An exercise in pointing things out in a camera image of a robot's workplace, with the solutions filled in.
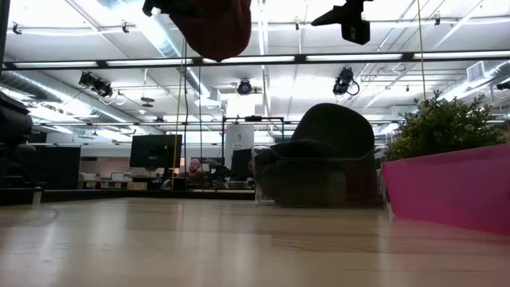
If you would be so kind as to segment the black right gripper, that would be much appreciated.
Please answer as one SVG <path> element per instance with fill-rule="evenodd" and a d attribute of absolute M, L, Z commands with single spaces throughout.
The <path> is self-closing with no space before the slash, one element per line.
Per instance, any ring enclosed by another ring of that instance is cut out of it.
<path fill-rule="evenodd" d="M 371 25 L 363 20 L 365 0 L 347 0 L 344 6 L 333 6 L 327 13 L 312 21 L 312 25 L 341 24 L 343 39 L 365 45 L 371 39 Z"/>

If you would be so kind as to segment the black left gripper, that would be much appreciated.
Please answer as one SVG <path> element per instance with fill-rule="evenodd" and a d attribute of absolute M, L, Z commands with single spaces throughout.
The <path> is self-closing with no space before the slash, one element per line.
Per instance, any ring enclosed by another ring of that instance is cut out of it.
<path fill-rule="evenodd" d="M 159 10 L 161 14 L 169 14 L 174 8 L 175 5 L 172 1 L 145 0 L 143 3 L 142 11 L 146 16 L 151 17 L 153 15 L 153 9 Z"/>

